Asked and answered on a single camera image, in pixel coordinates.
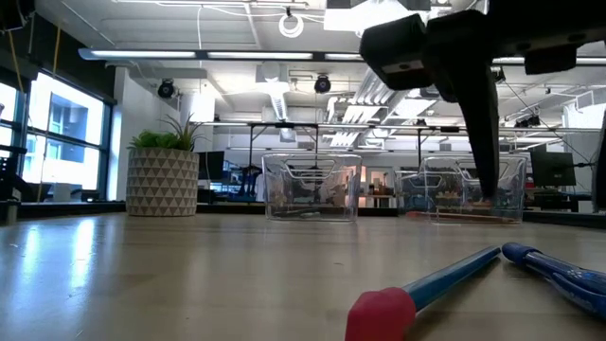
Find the blue stick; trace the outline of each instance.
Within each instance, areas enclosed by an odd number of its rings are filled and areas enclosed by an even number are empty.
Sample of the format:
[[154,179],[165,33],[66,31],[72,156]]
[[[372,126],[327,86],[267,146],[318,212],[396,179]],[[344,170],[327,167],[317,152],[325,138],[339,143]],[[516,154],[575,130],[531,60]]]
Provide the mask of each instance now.
[[487,247],[449,267],[416,280],[402,289],[413,298],[418,312],[444,295],[458,282],[488,265],[500,253],[501,249],[498,246]]
[[606,319],[606,274],[551,258],[517,242],[503,245],[503,255],[516,265],[539,273],[585,311]]

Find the window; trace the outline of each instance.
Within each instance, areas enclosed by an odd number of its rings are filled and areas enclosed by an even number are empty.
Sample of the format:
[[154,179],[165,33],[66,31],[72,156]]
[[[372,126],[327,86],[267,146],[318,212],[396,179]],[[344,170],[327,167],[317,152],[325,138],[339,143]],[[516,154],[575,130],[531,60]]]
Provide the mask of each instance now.
[[62,183],[97,189],[99,150],[68,142],[27,135],[27,154],[23,179],[29,183]]
[[[15,117],[15,106],[17,103],[17,90],[8,85],[0,83],[0,119],[13,121]],[[0,123],[0,145],[10,146],[12,142],[12,129],[8,124]],[[0,157],[9,157],[10,153],[0,151]]]
[[76,138],[91,144],[101,142],[104,104],[45,74],[31,84],[29,126]]
[[23,179],[98,189],[104,110],[102,101],[38,74],[31,84]]
[[[12,130],[7,127],[0,127],[0,145],[10,146],[12,140]],[[9,157],[10,153],[0,151],[0,157]]]
[[0,119],[8,121],[14,120],[16,102],[17,90],[8,85],[0,83],[0,109],[2,109]]

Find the computer monitor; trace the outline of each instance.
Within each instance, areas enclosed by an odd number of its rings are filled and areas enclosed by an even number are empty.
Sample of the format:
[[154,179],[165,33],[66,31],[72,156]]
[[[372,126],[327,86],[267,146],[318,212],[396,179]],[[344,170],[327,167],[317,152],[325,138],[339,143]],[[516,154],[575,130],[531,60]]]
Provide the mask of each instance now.
[[200,155],[199,180],[222,180],[225,152],[198,153]]
[[572,153],[530,153],[532,175],[536,187],[576,186]]

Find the red foam tip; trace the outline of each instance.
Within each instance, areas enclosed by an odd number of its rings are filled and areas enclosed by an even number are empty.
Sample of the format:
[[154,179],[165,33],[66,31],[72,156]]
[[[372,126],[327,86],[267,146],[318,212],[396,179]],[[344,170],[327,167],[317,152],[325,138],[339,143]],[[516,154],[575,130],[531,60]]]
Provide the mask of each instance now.
[[417,309],[401,288],[360,295],[349,310],[346,341],[402,341],[413,325]]

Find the desk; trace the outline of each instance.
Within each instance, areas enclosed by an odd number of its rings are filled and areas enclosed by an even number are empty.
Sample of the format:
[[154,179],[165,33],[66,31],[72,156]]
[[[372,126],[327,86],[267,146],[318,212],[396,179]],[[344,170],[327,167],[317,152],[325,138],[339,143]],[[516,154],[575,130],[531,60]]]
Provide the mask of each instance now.
[[[339,341],[361,292],[510,241],[606,271],[605,233],[551,224],[103,214],[18,222],[0,239],[0,340]],[[418,314],[408,336],[604,341],[604,323],[501,257]]]
[[375,208],[389,208],[389,199],[395,197],[395,195],[360,194],[360,198],[372,199]]
[[591,195],[587,193],[556,192],[541,194],[532,193],[526,190],[528,199],[525,201],[526,207],[539,207],[544,209],[570,210],[579,212],[579,201],[591,201]]

